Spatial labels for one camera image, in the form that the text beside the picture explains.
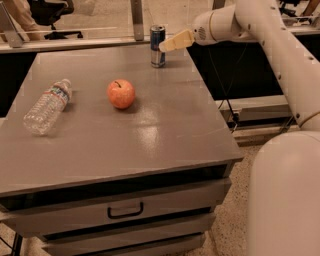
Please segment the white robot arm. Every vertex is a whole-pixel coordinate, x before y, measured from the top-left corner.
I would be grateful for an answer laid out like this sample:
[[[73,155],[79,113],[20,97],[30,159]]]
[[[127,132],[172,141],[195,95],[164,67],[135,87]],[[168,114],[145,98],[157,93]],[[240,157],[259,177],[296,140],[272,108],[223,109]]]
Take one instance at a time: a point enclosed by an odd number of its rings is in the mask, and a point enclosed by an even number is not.
[[[283,22],[276,0],[234,0],[161,42],[261,46],[298,128],[264,144],[248,190],[247,256],[320,256],[320,62]]]

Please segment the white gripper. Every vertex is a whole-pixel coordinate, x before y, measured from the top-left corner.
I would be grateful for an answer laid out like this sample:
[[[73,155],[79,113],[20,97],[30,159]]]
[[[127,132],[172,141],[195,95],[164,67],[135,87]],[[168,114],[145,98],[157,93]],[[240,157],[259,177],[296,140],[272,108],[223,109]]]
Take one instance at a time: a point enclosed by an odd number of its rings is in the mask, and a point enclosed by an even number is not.
[[[192,23],[192,31],[185,29],[171,38],[165,39],[159,44],[161,52],[169,52],[190,47],[194,41],[199,45],[215,44],[216,40],[212,35],[211,20],[213,11],[208,11],[198,15]]]

